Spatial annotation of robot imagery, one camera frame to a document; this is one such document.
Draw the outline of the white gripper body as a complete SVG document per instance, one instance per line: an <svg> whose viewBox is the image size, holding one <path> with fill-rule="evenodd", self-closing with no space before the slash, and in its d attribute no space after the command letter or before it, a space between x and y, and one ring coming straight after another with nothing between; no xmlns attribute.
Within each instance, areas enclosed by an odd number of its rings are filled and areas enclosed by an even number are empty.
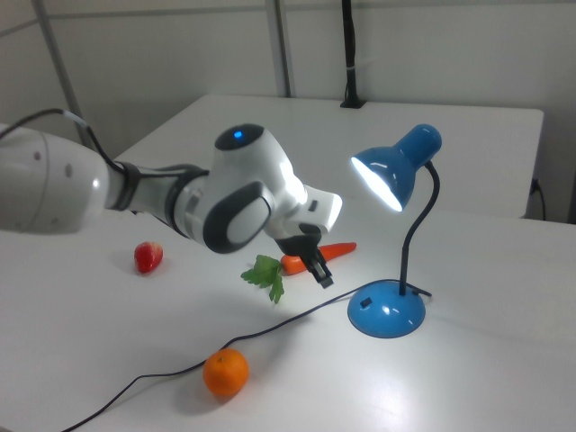
<svg viewBox="0 0 576 432"><path fill-rule="evenodd" d="M287 216L287 232L326 235L336 224L342 205L339 195L305 185L304 200Z"/></svg>

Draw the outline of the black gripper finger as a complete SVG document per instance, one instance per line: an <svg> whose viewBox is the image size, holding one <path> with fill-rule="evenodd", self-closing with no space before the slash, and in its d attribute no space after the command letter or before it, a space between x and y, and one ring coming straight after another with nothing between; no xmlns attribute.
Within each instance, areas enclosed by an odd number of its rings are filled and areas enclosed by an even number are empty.
<svg viewBox="0 0 576 432"><path fill-rule="evenodd" d="M320 264L319 243L321 240L320 228L316 225L301 223L296 235L277 239L276 244L281 251L289 257L298 257L305 266Z"/></svg>
<svg viewBox="0 0 576 432"><path fill-rule="evenodd" d="M322 288L326 289L334 283L332 273L327 267L326 259L318 247L314 247L303 254L301 256L301 261Z"/></svg>

